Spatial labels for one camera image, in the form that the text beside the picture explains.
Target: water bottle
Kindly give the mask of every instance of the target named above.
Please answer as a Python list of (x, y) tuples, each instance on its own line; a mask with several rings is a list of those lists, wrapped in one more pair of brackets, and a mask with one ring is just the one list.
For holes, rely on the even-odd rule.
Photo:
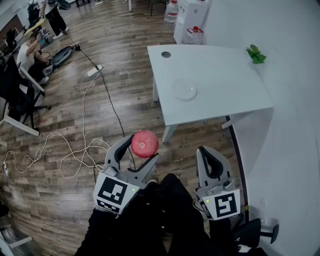
[(203, 34), (204, 32), (197, 26), (194, 26), (193, 28), (188, 28), (184, 34), (182, 44), (183, 45), (200, 45)]
[(178, 7), (177, 1), (171, 0), (170, 3), (166, 6), (164, 13), (164, 21), (168, 23), (175, 23), (175, 20), (178, 17)]

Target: black pants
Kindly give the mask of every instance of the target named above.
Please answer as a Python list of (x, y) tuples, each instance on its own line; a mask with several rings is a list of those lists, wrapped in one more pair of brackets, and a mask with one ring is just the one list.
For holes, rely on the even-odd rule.
[(59, 35), (61, 31), (65, 31), (67, 25), (64, 19), (61, 17), (58, 12), (58, 8), (54, 7), (50, 12), (48, 12), (45, 17), (49, 20), (50, 26), (55, 33), (55, 35)]
[(46, 66), (38, 60), (36, 57), (34, 57), (34, 64), (29, 68), (28, 73), (29, 75), (36, 81), (40, 81), (42, 78), (45, 77), (43, 74), (43, 70)]
[[(165, 232), (173, 235), (169, 253), (162, 243)], [(205, 233), (202, 215), (174, 174), (140, 190), (117, 219), (94, 209), (75, 255), (225, 256)]]

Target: table leg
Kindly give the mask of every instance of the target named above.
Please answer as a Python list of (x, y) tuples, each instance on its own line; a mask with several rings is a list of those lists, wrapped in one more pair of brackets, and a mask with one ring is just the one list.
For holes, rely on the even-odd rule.
[(227, 121), (223, 125), (221, 125), (221, 128), (222, 129), (228, 128), (228, 127), (234, 125), (235, 123), (239, 122), (241, 119), (247, 117), (251, 113), (252, 113), (252, 111), (247, 112), (247, 113), (241, 113), (241, 114), (234, 115), (232, 117), (232, 119), (230, 119), (229, 121)]
[(0, 139), (0, 145), (8, 147), (8, 142), (4, 142)]
[(167, 143), (170, 140), (170, 138), (171, 138), (172, 134), (174, 134), (174, 131), (177, 128), (177, 126), (178, 126), (177, 124), (174, 124), (174, 125), (169, 125), (169, 126), (165, 127), (165, 130), (164, 130), (164, 133), (162, 136), (163, 143)]
[(23, 245), (23, 244), (25, 244), (25, 243), (27, 243), (29, 241), (32, 241), (32, 237), (31, 236), (28, 236), (27, 238), (24, 238), (22, 240), (10, 243), (9, 246), (12, 249), (12, 248), (15, 248), (17, 246)]
[(156, 85), (156, 80), (155, 77), (153, 77), (153, 93), (152, 93), (152, 98), (154, 102), (157, 102), (159, 100), (158, 96), (158, 90), (157, 90), (157, 85)]
[(33, 134), (35, 136), (39, 136), (39, 132), (37, 130), (32, 129), (21, 122), (18, 122), (17, 120), (13, 119), (8, 115), (4, 116), (4, 120), (9, 124), (12, 124), (13, 126), (18, 127), (19, 129), (26, 131), (27, 133)]
[(45, 90), (29, 75), (29, 73), (20, 65), (19, 71), (35, 86), (37, 87), (41, 92), (44, 92)]

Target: green plant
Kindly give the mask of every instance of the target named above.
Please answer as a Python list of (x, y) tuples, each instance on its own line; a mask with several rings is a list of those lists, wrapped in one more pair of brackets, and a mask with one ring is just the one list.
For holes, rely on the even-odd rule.
[(265, 59), (267, 56), (261, 54), (258, 47), (256, 47), (254, 44), (251, 44), (250, 48), (247, 47), (245, 50), (248, 52), (251, 59), (253, 59), (253, 64), (265, 63)]

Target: black cable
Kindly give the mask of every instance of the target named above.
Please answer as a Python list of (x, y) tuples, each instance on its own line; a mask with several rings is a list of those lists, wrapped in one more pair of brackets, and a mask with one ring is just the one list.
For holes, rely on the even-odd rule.
[(96, 173), (95, 173), (95, 167), (98, 166), (98, 165), (104, 165), (105, 163), (104, 162), (98, 162), (94, 165), (93, 167), (93, 175), (94, 175), (94, 183), (97, 183), (97, 178), (96, 178)]
[(193, 204), (193, 207), (197, 208), (200, 212), (204, 213), (204, 210), (201, 210), (199, 207), (196, 206), (196, 199), (193, 199), (192, 204)]
[(43, 51), (42, 53), (43, 54), (49, 54), (49, 56), (46, 57), (45, 60), (48, 60), (50, 57), (51, 57), (51, 60), (52, 60), (57, 52), (58, 52), (58, 50), (56, 50), (53, 55), (51, 55), (50, 52), (48, 52), (48, 51)]
[[(67, 34), (66, 34), (66, 36), (73, 42), (74, 45), (76, 45), (76, 43), (71, 39), (70, 36), (68, 36)], [(107, 92), (107, 94), (108, 94), (109, 101), (110, 101), (110, 103), (111, 103), (112, 109), (113, 109), (116, 117), (118, 118), (118, 121), (119, 121), (121, 130), (122, 130), (122, 135), (123, 135), (123, 137), (126, 137), (124, 128), (122, 127), (122, 123), (121, 123), (121, 121), (120, 121), (120, 118), (119, 118), (119, 116), (118, 116), (118, 114), (117, 114), (117, 112), (116, 112), (116, 110), (115, 110), (114, 104), (112, 103), (112, 100), (111, 100), (111, 97), (110, 97), (110, 93), (109, 93), (109, 91), (108, 91), (108, 87), (107, 87), (106, 82), (105, 82), (104, 74), (99, 70), (98, 66), (88, 57), (88, 55), (85, 54), (85, 52), (84, 52), (83, 50), (80, 49), (80, 51), (88, 58), (88, 60), (94, 65), (94, 67), (96, 68), (96, 70), (98, 70), (98, 71), (100, 72), (100, 74), (102, 75), (103, 84), (104, 84), (105, 90), (106, 90), (106, 92)], [(134, 170), (136, 170), (135, 159), (134, 159), (134, 157), (133, 157), (133, 155), (132, 155), (132, 153), (131, 153), (130, 148), (128, 148), (128, 149), (129, 149), (129, 152), (130, 152), (132, 161), (133, 161)]]

